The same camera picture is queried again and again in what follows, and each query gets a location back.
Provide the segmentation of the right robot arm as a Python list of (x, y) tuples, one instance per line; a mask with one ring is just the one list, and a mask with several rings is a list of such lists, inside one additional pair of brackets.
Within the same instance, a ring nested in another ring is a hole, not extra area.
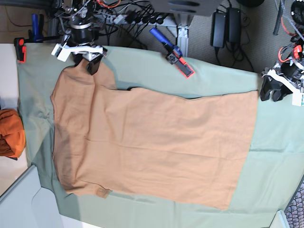
[(98, 1), (73, 0), (64, 12), (58, 15), (63, 37), (53, 48), (51, 55), (65, 62), (72, 55), (78, 64), (86, 60), (86, 69), (91, 75), (95, 74), (107, 49), (96, 42), (110, 24), (105, 14), (97, 13)]

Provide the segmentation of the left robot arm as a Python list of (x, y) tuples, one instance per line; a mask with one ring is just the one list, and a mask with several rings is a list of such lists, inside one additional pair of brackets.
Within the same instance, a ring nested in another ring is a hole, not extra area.
[(304, 105), (304, 2), (294, 0), (290, 12), (286, 10), (285, 2), (280, 1), (277, 20), (273, 31), (278, 34), (278, 28), (291, 36), (291, 44), (281, 47), (278, 51), (278, 61), (271, 68), (265, 68), (261, 73), (263, 83), (260, 89), (260, 100), (272, 99), (274, 102), (291, 96), (294, 106)]

